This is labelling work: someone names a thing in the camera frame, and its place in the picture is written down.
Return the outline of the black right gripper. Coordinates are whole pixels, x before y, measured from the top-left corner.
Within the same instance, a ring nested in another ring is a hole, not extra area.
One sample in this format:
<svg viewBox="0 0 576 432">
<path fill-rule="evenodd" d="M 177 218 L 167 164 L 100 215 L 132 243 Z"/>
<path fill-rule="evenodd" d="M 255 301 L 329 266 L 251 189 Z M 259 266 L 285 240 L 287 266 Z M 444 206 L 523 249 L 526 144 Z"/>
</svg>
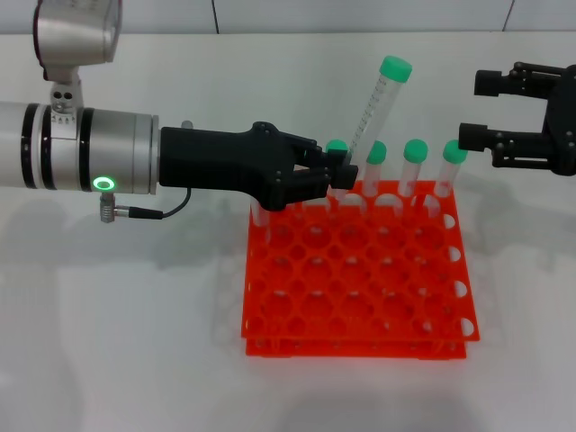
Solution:
<svg viewBox="0 0 576 432">
<path fill-rule="evenodd" d="M 576 65 L 559 67 L 516 62 L 504 76 L 478 70 L 475 95 L 549 95 L 543 133 L 490 130 L 461 123 L 458 147 L 491 153 L 494 167 L 550 167 L 559 176 L 576 176 Z"/>
</svg>

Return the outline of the clear test tube green cap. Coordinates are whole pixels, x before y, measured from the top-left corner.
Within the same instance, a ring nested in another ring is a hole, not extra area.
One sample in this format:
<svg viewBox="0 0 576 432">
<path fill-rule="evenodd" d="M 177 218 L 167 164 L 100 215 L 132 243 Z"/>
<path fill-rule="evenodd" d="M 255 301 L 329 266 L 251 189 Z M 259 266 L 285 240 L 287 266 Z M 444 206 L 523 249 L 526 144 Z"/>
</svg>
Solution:
<svg viewBox="0 0 576 432">
<path fill-rule="evenodd" d="M 341 139 L 332 139 L 326 146 L 326 151 L 329 153 L 331 151 L 348 151 L 347 144 Z M 333 187 L 328 188 L 328 195 L 332 196 L 336 201 L 340 202 L 346 197 L 345 189 L 334 189 Z"/>
<path fill-rule="evenodd" d="M 259 201 L 255 198 L 251 199 L 250 210 L 252 221 L 257 227 L 266 227 L 269 224 L 270 215 L 269 211 L 264 209 Z"/>
<path fill-rule="evenodd" d="M 379 78 L 362 113 L 349 145 L 351 164 L 362 170 L 402 87 L 409 81 L 412 65 L 395 56 L 386 56 Z"/>
<path fill-rule="evenodd" d="M 376 140 L 368 154 L 363 179 L 363 194 L 366 197 L 375 197 L 381 181 L 382 165 L 386 159 L 387 148 L 385 144 Z"/>
<path fill-rule="evenodd" d="M 434 187 L 434 194 L 439 198 L 446 198 L 452 192 L 455 178 L 462 163 L 467 158 L 468 151 L 459 148 L 458 140 L 453 139 L 445 144 L 443 161 Z"/>
<path fill-rule="evenodd" d="M 414 194 L 420 170 L 428 156 L 428 145 L 422 139 L 409 140 L 403 150 L 404 162 L 400 173 L 398 194 L 411 197 Z"/>
</svg>

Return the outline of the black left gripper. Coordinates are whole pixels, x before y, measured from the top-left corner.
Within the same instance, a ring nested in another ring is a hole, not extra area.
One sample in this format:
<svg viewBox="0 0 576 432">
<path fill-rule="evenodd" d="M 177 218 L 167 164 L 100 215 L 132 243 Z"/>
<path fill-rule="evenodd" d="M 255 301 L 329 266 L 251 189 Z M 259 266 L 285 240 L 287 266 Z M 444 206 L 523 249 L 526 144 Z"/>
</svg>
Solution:
<svg viewBox="0 0 576 432">
<path fill-rule="evenodd" d="M 329 188 L 351 190 L 358 167 L 342 166 L 346 159 L 345 149 L 324 151 L 316 140 L 266 122 L 244 132 L 160 132 L 162 186 L 241 192 L 268 211 L 324 198 Z"/>
</svg>

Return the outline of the orange test tube rack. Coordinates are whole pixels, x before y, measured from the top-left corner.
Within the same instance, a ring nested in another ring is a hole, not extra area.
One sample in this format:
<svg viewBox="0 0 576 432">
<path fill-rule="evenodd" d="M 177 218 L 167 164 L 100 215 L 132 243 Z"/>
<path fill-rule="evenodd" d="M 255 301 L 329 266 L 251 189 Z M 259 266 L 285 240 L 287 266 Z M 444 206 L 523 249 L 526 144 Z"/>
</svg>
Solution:
<svg viewBox="0 0 576 432">
<path fill-rule="evenodd" d="M 241 335 L 250 356 L 465 357 L 480 330 L 455 198 L 383 181 L 250 223 Z"/>
</svg>

